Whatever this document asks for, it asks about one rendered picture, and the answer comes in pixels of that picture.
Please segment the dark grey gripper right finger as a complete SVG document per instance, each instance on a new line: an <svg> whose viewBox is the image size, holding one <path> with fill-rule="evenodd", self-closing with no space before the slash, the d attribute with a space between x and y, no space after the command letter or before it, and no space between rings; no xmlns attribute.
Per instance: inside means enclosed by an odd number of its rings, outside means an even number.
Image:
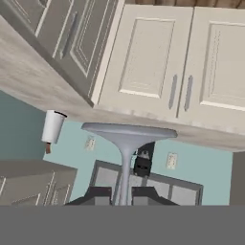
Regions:
<svg viewBox="0 0 245 245"><path fill-rule="evenodd" d="M133 187L132 206L176 206L176 203L160 196L154 187Z"/></svg>

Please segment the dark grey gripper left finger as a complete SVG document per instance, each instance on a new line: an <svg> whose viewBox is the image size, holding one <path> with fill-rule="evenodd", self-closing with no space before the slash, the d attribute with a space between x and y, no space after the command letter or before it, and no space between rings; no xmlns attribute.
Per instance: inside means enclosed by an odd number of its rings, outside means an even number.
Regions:
<svg viewBox="0 0 245 245"><path fill-rule="evenodd" d="M83 196L66 203L66 206L111 206L111 195L110 187L89 187Z"/></svg>

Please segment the black small appliance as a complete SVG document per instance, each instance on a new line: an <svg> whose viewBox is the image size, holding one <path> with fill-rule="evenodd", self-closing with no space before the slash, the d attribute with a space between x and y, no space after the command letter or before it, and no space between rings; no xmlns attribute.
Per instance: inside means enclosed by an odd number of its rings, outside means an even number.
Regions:
<svg viewBox="0 0 245 245"><path fill-rule="evenodd" d="M152 167L152 158L155 143L149 143L137 149L137 157L134 162L133 173L140 177L148 177Z"/></svg>

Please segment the white paper towel roll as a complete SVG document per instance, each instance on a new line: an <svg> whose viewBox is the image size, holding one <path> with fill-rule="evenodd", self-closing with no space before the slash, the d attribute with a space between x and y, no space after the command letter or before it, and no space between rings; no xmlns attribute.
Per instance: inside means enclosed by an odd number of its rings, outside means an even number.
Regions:
<svg viewBox="0 0 245 245"><path fill-rule="evenodd" d="M51 153L51 144L56 144L67 116L56 110L46 112L41 141L46 144L45 152Z"/></svg>

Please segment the grey tall cupboard panel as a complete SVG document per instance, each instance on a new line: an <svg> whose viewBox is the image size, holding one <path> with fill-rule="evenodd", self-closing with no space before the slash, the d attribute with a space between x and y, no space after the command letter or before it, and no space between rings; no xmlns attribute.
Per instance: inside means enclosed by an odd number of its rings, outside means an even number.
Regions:
<svg viewBox="0 0 245 245"><path fill-rule="evenodd" d="M245 206L245 151L233 154L230 204Z"/></svg>

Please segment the cream cupboard door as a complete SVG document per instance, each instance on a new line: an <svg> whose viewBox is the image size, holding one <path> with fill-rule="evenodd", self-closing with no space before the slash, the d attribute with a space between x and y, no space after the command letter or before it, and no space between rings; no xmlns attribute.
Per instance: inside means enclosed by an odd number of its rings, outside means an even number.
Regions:
<svg viewBox="0 0 245 245"><path fill-rule="evenodd" d="M195 126L245 131L245 10L194 9L178 117Z"/></svg>
<svg viewBox="0 0 245 245"><path fill-rule="evenodd" d="M19 33L38 36L52 0L0 0L0 13Z"/></svg>
<svg viewBox="0 0 245 245"><path fill-rule="evenodd" d="M52 0L47 11L37 39L80 94L88 95L96 81L117 4L118 0ZM75 11L76 28L60 59Z"/></svg>
<svg viewBox="0 0 245 245"><path fill-rule="evenodd" d="M148 118L176 117L193 9L126 5L98 106ZM173 76L177 86L168 109Z"/></svg>

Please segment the grey glass-front wall cupboard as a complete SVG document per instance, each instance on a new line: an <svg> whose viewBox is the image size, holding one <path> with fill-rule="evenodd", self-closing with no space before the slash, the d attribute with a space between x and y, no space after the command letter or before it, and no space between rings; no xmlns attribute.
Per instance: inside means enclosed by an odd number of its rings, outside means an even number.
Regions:
<svg viewBox="0 0 245 245"><path fill-rule="evenodd" d="M111 188L113 205L118 205L120 202L121 180L121 166L100 160L95 161L90 185ZM130 169L129 187L128 205L131 204L132 187L153 187L159 196L165 197L178 205L198 206L202 204L202 185L156 173L151 173L148 178L143 178L134 175L133 169Z"/></svg>

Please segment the white wall socket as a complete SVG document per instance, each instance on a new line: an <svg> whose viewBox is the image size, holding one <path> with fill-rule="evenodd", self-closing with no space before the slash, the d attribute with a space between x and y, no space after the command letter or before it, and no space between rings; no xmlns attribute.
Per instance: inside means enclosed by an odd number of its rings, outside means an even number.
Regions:
<svg viewBox="0 0 245 245"><path fill-rule="evenodd" d="M96 139L92 136L89 136L87 138L87 141L85 143L85 149L86 150L93 150L95 147Z"/></svg>
<svg viewBox="0 0 245 245"><path fill-rule="evenodd" d="M177 166L177 154L171 153L167 155L167 168L168 169L175 169Z"/></svg>

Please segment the grey wall cupboards run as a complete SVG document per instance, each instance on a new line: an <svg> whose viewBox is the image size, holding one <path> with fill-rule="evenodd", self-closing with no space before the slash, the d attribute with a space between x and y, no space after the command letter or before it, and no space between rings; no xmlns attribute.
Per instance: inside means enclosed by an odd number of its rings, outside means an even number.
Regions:
<svg viewBox="0 0 245 245"><path fill-rule="evenodd" d="M63 206L77 171L44 160L0 160L0 206Z"/></svg>

